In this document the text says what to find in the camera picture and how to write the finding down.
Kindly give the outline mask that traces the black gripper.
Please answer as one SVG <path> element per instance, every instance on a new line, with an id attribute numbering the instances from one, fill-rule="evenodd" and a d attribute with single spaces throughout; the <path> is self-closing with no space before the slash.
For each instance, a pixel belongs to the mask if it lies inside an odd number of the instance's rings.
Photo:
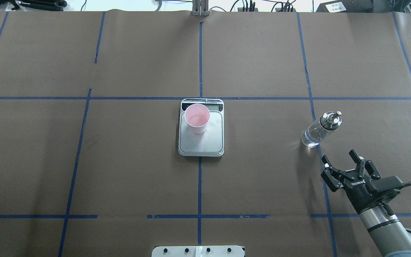
<path id="1" fill-rule="evenodd" d="M 379 205 L 388 204 L 400 194 L 401 189 L 393 189 L 379 196 L 370 194 L 365 186 L 371 180 L 381 179 L 380 172 L 372 160 L 365 160 L 354 149 L 349 151 L 349 156 L 356 164 L 356 168 L 346 172 L 333 167 L 328 157 L 326 155 L 322 156 L 321 161 L 324 169 L 321 177 L 332 192 L 336 192 L 343 187 L 357 214 Z"/>

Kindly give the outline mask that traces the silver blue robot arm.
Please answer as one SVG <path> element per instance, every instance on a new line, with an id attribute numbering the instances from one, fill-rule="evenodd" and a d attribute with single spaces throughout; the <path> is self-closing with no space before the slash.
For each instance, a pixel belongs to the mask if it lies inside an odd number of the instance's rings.
<path id="1" fill-rule="evenodd" d="M 411 257 L 411 228 L 403 226 L 389 203 L 411 186 L 397 176 L 383 178 L 372 160 L 349 151 L 356 167 L 335 168 L 322 156 L 321 177 L 332 192 L 343 189 L 383 257 Z"/>

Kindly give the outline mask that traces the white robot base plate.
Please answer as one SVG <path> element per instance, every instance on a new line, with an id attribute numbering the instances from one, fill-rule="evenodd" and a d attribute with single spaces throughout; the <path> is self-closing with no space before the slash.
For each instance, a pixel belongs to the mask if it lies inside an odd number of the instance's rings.
<path id="1" fill-rule="evenodd" d="M 152 257 L 245 257 L 245 247 L 238 245 L 212 246 L 160 246 L 155 247 Z"/>

